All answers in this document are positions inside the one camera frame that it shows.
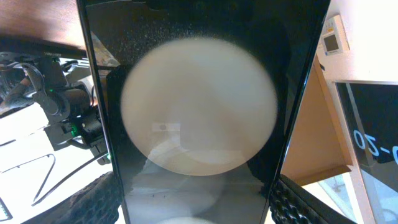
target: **wooden surface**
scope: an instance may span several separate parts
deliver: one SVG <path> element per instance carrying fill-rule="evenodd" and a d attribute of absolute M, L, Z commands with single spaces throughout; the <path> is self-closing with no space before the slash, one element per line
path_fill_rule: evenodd
<path fill-rule="evenodd" d="M 1 0 L 0 35 L 85 49 L 76 0 Z"/>
<path fill-rule="evenodd" d="M 282 174 L 305 185 L 348 172 L 346 165 L 345 154 L 313 66 Z"/>

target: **cable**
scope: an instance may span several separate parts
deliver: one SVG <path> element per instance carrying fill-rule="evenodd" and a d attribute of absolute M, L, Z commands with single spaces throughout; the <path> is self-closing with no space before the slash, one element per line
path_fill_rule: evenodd
<path fill-rule="evenodd" d="M 52 187 L 47 193 L 45 193 L 43 195 L 43 197 L 41 197 L 40 199 L 38 199 L 38 201 L 34 202 L 32 204 L 32 206 L 37 205 L 38 203 L 42 202 L 46 197 L 48 197 L 55 189 L 57 189 L 61 184 L 63 184 L 67 179 L 69 179 L 69 177 L 71 177 L 73 174 L 76 174 L 79 170 L 81 170 L 82 168 L 86 167 L 88 164 L 101 159 L 102 157 L 106 156 L 108 154 L 108 152 L 102 152 L 101 154 L 98 154 L 97 156 L 95 156 L 94 158 L 90 159 L 89 161 L 85 162 L 83 165 L 81 165 L 80 167 L 78 167 L 77 169 L 75 169 L 74 171 L 72 171 L 70 174 L 68 174 L 66 177 L 64 177 L 60 182 L 58 182 L 57 184 L 54 185 L 54 187 Z"/>
<path fill-rule="evenodd" d="M 86 144 L 82 144 L 82 143 L 80 143 L 80 142 L 78 142 L 76 140 L 73 140 L 73 139 L 68 140 L 67 143 L 69 145 L 71 145 L 71 146 L 75 146 L 75 147 L 78 147 L 80 149 L 91 149 L 91 147 L 87 146 Z"/>
<path fill-rule="evenodd" d="M 44 185 L 45 185 L 47 179 L 49 178 L 49 175 L 50 175 L 52 169 L 54 168 L 55 161 L 56 161 L 56 160 L 55 160 L 55 155 L 54 155 L 54 154 L 47 154 L 47 155 L 44 155 L 44 156 L 40 156 L 40 157 L 38 157 L 38 158 L 36 158 L 36 159 L 32 159 L 31 161 L 27 161 L 27 162 L 24 162 L 24 163 L 22 163 L 22 164 L 19 164 L 18 166 L 11 167 L 10 169 L 7 169 L 7 170 L 2 171 L 2 172 L 0 172 L 0 173 L 5 173 L 5 172 L 10 171 L 10 170 L 12 170 L 12 169 L 20 168 L 20 166 L 22 166 L 22 165 L 28 164 L 28 163 L 30 163 L 30 162 L 33 162 L 33 161 L 35 161 L 35 160 L 37 160 L 37 159 L 41 159 L 41 158 L 46 157 L 46 156 L 47 156 L 47 157 L 52 156 L 52 157 L 54 158 L 54 160 L 53 160 L 53 162 L 52 162 L 52 165 L 51 165 L 50 170 L 47 172 L 47 175 L 45 176 L 45 178 L 44 178 L 44 180 L 43 180 L 43 182 L 42 182 L 42 185 L 40 186 L 40 188 L 39 188 L 39 190 L 37 191 L 35 197 L 33 198 L 33 202 L 35 202 L 35 200 L 37 199 L 37 197 L 40 195 L 41 191 L 43 190 L 43 187 L 44 187 Z"/>
<path fill-rule="evenodd" d="M 33 65 L 29 63 L 24 63 L 24 62 L 19 62 L 14 65 L 13 68 L 16 68 L 18 66 L 21 66 L 21 68 L 25 71 L 25 74 L 30 78 L 30 82 L 33 84 L 33 87 L 35 88 L 36 91 L 42 91 L 44 92 L 45 95 L 47 93 L 44 91 L 45 90 L 45 82 L 44 82 L 44 77 L 42 73 Z M 40 86 L 38 85 L 38 79 L 37 77 L 40 77 Z"/>

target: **black cable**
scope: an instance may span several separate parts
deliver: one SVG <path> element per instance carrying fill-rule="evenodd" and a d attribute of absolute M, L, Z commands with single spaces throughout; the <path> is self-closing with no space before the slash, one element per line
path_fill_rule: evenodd
<path fill-rule="evenodd" d="M 73 139 L 68 140 L 67 143 L 69 145 L 71 145 L 71 146 L 75 146 L 75 147 L 78 147 L 80 149 L 91 149 L 91 147 L 87 146 L 86 144 L 82 144 L 82 143 L 80 143 L 80 142 L 78 142 L 76 140 L 73 140 Z"/>
<path fill-rule="evenodd" d="M 94 86 L 91 88 L 91 107 L 94 106 Z"/>
<path fill-rule="evenodd" d="M 33 65 L 25 62 L 19 62 L 14 65 L 14 68 L 17 66 L 21 66 L 22 69 L 26 72 L 27 76 L 30 78 L 30 82 L 32 83 L 33 87 L 35 88 L 36 91 L 43 91 L 45 95 L 47 93 L 44 91 L 45 90 L 45 82 L 44 82 L 44 77 L 42 73 Z M 38 85 L 38 79 L 36 77 L 40 77 L 40 86 Z"/>
<path fill-rule="evenodd" d="M 60 182 L 58 182 L 57 184 L 54 185 L 54 187 L 52 187 L 47 193 L 45 193 L 43 195 L 43 197 L 41 197 L 40 199 L 38 199 L 38 201 L 36 201 L 35 203 L 32 204 L 32 206 L 37 205 L 38 203 L 42 202 L 46 197 L 48 197 L 55 189 L 57 189 L 61 184 L 63 184 L 67 179 L 69 179 L 69 177 L 73 176 L 74 174 L 76 174 L 79 170 L 81 170 L 82 168 L 86 167 L 88 164 L 101 159 L 102 157 L 106 156 L 108 154 L 108 152 L 102 152 L 100 154 L 98 154 L 97 156 L 95 156 L 94 158 L 90 159 L 89 161 L 85 162 L 83 165 L 81 165 L 80 167 L 78 167 L 77 169 L 75 169 L 74 171 L 72 171 L 70 174 L 68 174 L 66 177 L 64 177 Z"/>

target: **white wall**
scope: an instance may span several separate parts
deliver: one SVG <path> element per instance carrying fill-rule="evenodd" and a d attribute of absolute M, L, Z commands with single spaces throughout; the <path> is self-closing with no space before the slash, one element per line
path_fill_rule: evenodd
<path fill-rule="evenodd" d="M 328 18 L 340 14 L 350 51 L 325 56 L 327 80 L 398 82 L 398 1 L 331 0 Z"/>

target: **black plastic part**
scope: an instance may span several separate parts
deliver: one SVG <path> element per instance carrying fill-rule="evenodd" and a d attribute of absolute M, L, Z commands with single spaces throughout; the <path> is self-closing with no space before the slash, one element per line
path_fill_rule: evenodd
<path fill-rule="evenodd" d="M 354 223 L 281 175 L 269 198 L 272 219 L 280 223 Z"/>
<path fill-rule="evenodd" d="M 72 134 L 72 124 L 69 122 L 59 122 L 56 124 L 52 124 L 44 128 L 44 131 L 49 138 L 54 151 L 58 151 L 60 149 L 63 149 L 64 147 L 69 146 L 69 144 L 67 144 L 67 141 L 75 137 Z"/>
<path fill-rule="evenodd" d="M 43 40 L 15 39 L 11 37 L 0 37 L 0 54 L 8 52 L 23 54 L 25 58 L 33 59 L 39 57 L 64 57 L 70 59 L 83 59 L 86 57 L 84 50 L 46 42 Z"/>
<path fill-rule="evenodd" d="M 38 59 L 38 69 L 44 77 L 46 90 L 62 88 L 68 85 L 61 65 L 51 57 L 43 57 Z"/>

